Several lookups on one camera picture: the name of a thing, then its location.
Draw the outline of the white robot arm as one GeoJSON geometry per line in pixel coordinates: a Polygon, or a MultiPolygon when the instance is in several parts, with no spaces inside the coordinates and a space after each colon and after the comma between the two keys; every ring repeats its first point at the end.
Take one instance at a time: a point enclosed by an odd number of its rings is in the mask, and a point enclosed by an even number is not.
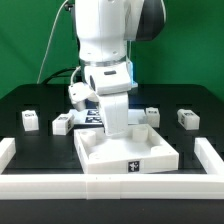
{"type": "Polygon", "coordinates": [[[75,0],[79,58],[108,136],[128,127],[131,75],[125,43],[153,40],[165,21],[163,0],[75,0]]]}

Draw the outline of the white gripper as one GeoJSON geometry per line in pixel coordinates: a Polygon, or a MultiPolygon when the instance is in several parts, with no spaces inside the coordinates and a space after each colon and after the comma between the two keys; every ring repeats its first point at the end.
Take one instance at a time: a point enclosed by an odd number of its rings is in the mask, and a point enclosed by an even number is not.
{"type": "Polygon", "coordinates": [[[127,65],[84,68],[85,81],[99,101],[99,112],[107,136],[123,133],[128,127],[128,91],[131,79],[127,65]]]}

